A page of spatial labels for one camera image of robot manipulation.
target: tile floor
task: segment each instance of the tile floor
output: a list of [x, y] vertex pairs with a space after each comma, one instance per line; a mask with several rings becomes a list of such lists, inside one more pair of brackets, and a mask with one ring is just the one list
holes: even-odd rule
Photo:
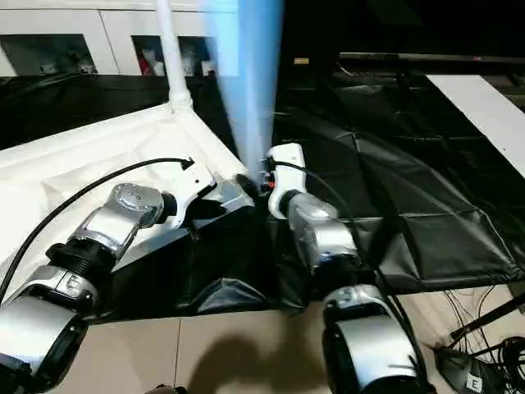
[[[462, 313], [475, 315], [487, 288], [454, 294]], [[488, 311], [510, 294], [497, 286]], [[427, 346], [458, 327], [443, 293], [401, 297], [429, 376], [440, 394], [453, 392], [436, 372]], [[322, 306], [290, 317], [277, 311], [165, 318], [92, 327], [62, 385], [52, 394], [143, 394], [160, 383], [183, 385], [190, 394], [329, 393], [322, 360]], [[514, 312], [486, 327], [489, 342], [525, 336], [525, 317]], [[473, 334], [472, 348], [479, 338]]]

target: white panel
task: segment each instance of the white panel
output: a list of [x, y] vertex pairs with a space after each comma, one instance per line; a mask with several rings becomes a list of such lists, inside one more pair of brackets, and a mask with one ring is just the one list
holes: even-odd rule
[[525, 113], [480, 76], [428, 76], [525, 176]]
[[82, 34], [97, 72], [118, 74], [98, 11], [4, 10], [0, 34]]
[[[238, 0], [221, 0], [223, 11], [236, 11]], [[171, 0], [173, 11], [215, 11], [209, 0]], [[0, 9], [87, 9], [141, 10], [155, 9], [155, 0], [0, 0]]]

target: black plastic sheet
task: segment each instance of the black plastic sheet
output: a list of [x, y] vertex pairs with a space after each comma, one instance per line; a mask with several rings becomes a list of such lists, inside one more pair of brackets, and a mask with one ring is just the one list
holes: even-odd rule
[[[4, 147], [156, 105], [167, 93], [163, 80], [141, 77], [24, 84], [0, 87]], [[196, 112], [232, 147], [215, 82], [190, 90]], [[274, 143], [286, 142], [299, 142], [308, 169], [344, 196], [367, 255], [397, 292], [525, 279], [525, 180], [425, 77], [338, 73], [281, 84]], [[307, 187], [337, 206], [315, 181]], [[314, 297], [290, 231], [264, 207], [200, 233], [116, 272], [97, 321], [299, 311]]]

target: white tent pole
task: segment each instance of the white tent pole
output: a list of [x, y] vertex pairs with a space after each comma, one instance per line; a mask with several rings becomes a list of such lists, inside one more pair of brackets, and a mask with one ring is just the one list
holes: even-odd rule
[[179, 40], [173, 29], [170, 0], [157, 0], [157, 18], [161, 29], [162, 53], [166, 66], [167, 80], [170, 85], [170, 105], [173, 111], [191, 108], [184, 78], [184, 68], [180, 56]]

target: cabinet door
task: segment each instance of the cabinet door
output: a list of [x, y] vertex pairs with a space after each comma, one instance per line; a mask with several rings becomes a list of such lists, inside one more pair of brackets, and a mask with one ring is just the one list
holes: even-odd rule
[[[160, 29], [154, 11], [102, 11], [107, 36], [121, 74], [129, 76], [164, 75], [164, 60], [160, 43]], [[233, 26], [234, 39], [210, 36], [206, 12], [172, 12], [175, 31], [179, 38], [182, 62], [186, 76], [207, 75], [214, 71], [224, 76], [236, 75], [238, 58], [221, 56], [221, 48], [231, 48], [238, 32], [236, 12], [225, 12], [222, 18]], [[212, 62], [209, 45], [216, 45], [219, 57]]]
[[0, 76], [118, 74], [95, 10], [0, 10]]

